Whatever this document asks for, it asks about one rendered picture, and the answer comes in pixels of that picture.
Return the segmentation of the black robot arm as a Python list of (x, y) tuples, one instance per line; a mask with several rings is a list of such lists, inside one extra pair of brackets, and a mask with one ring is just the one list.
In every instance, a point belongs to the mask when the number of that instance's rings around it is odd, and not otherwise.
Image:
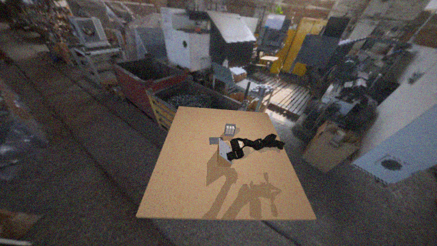
[[(271, 142), (276, 142), (275, 139), (277, 136), (275, 134), (271, 134), (266, 136), (264, 139), (256, 139), (255, 141), (251, 141), (249, 139), (235, 138), (230, 141), (232, 152), (227, 153), (227, 160), (231, 161), (234, 159), (241, 159), (244, 156), (243, 148), (248, 146), (254, 148), (254, 150), (261, 150), (262, 148), (269, 147)], [(244, 146), (241, 148), (239, 141), (243, 141)], [(260, 141), (260, 142), (259, 142)], [(237, 156), (236, 156), (237, 155)]]

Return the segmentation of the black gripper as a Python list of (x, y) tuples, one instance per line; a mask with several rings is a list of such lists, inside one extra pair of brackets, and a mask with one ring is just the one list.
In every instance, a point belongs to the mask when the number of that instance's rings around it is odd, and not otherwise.
[(280, 150), (282, 150), (283, 149), (283, 145), (285, 145), (285, 143), (283, 143), (282, 141), (278, 141), (278, 140), (275, 140), (276, 142), (271, 142), (270, 144), (269, 144), (269, 148), (271, 148), (271, 147), (274, 147), (274, 148), (278, 148), (278, 149), (280, 149)]

